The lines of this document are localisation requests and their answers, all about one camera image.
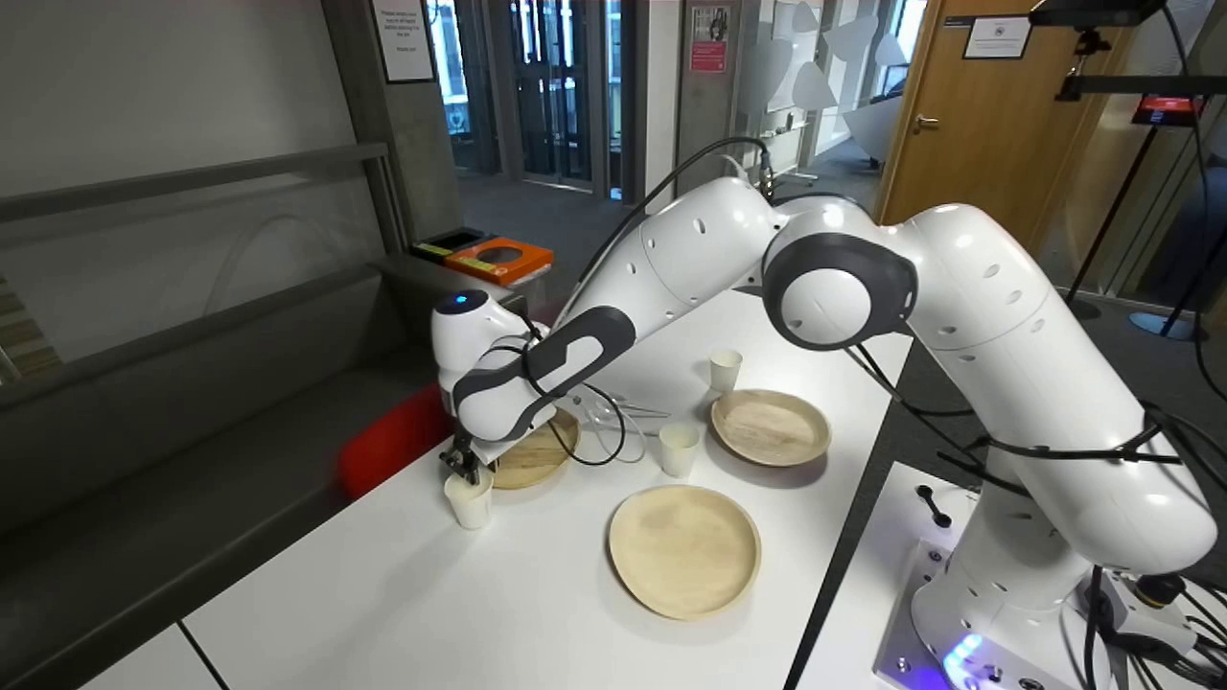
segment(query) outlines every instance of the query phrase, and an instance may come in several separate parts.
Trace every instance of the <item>small cup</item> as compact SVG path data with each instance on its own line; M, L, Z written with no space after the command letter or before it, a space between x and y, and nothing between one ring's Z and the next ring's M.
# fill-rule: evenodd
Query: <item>small cup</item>
M659 470L663 475L676 475L676 478L681 478L681 475L691 475L691 469L694 469L694 456L698 456L698 427L694 420L666 420L666 427L659 427Z
M461 470L445 478L445 498L464 530L484 530L496 502L496 470L480 469L474 482Z
M738 377L738 359L742 359L742 356L738 356L736 349L715 353L715 356L709 359L709 377L713 377L709 396L713 396L713 400L732 396L736 377Z

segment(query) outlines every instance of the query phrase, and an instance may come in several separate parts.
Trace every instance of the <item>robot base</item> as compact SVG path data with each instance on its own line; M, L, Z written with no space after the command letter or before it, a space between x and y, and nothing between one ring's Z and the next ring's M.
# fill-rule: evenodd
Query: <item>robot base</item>
M1080 690L1085 616L1073 599L1052 620L1018 624L1013 641L967 632L942 658L923 648L914 624L917 586L939 579L946 553L917 547L888 611L874 670L902 690ZM1098 643L1098 690L1114 690L1108 653Z

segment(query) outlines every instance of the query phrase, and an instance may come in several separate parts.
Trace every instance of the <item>light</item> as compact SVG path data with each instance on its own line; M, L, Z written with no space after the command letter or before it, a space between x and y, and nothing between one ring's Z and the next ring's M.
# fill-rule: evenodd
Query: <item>light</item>
M967 664L969 664L969 655L974 655L981 643L986 643L986 641L981 641L976 632L969 632L969 636L961 636L961 641L946 653L942 670L946 670L946 678L951 678L954 690L974 690L974 687L976 687L976 681L974 681L974 670L969 670Z

